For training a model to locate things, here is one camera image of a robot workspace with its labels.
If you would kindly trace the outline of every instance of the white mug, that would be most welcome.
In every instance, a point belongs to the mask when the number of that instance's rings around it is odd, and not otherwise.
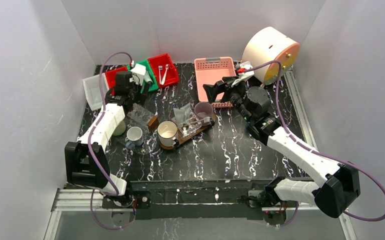
[[[157,127],[158,138],[160,143],[166,147],[179,145],[179,133],[176,123],[173,121],[164,121]]]
[[[128,149],[132,149],[135,146],[141,146],[144,142],[143,130],[137,126],[129,128],[126,137],[128,139],[126,142],[126,147]]]

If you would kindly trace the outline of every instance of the clear plastic cup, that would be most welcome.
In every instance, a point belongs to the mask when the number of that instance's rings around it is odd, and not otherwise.
[[[205,101],[197,103],[194,107],[194,113],[197,115],[198,120],[202,120],[205,117],[213,116],[213,106]]]

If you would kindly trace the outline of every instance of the green tray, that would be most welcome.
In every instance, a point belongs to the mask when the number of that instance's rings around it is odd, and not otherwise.
[[[151,78],[151,80],[153,82],[153,85],[149,87],[148,91],[152,92],[152,91],[156,91],[157,89],[159,89],[159,86],[157,85],[156,76],[154,76],[154,73],[152,71],[152,67],[150,66],[149,61],[148,60],[138,61],[135,64],[139,64],[139,65],[145,66],[145,69],[147,70],[148,74],[150,74],[150,78]]]

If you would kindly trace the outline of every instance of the black marble tabletop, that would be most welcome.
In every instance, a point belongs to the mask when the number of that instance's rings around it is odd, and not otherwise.
[[[192,63],[175,64],[179,83],[149,93],[144,107],[158,115],[161,121],[174,117],[172,108],[199,102],[196,77]],[[106,66],[105,71],[121,65]],[[271,100],[275,99],[275,85],[265,87]],[[290,93],[284,78],[279,94],[282,114],[289,129],[303,139]],[[271,112],[275,113],[272,101]],[[98,114],[86,105],[79,136],[83,135]],[[246,122],[231,108],[215,109],[215,126],[194,137],[179,148],[167,151],[156,147],[142,155],[110,139],[105,154],[110,171],[129,181],[191,181],[272,179],[277,176],[306,177],[306,173],[282,154],[264,146],[246,131]]]

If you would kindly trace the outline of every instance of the white wall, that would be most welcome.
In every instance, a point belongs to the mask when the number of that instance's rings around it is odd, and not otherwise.
[[[259,30],[272,26],[301,43],[325,0],[62,0],[92,59],[117,51],[141,61],[169,53],[177,63],[240,60]],[[115,57],[111,63],[128,63]]]
[[[385,186],[385,1],[327,0],[295,64],[300,95],[319,149],[360,165]],[[350,211],[385,212],[363,174]],[[359,239],[385,239],[385,220],[353,221]]]
[[[93,70],[61,1],[0,0],[0,240],[43,239]]]

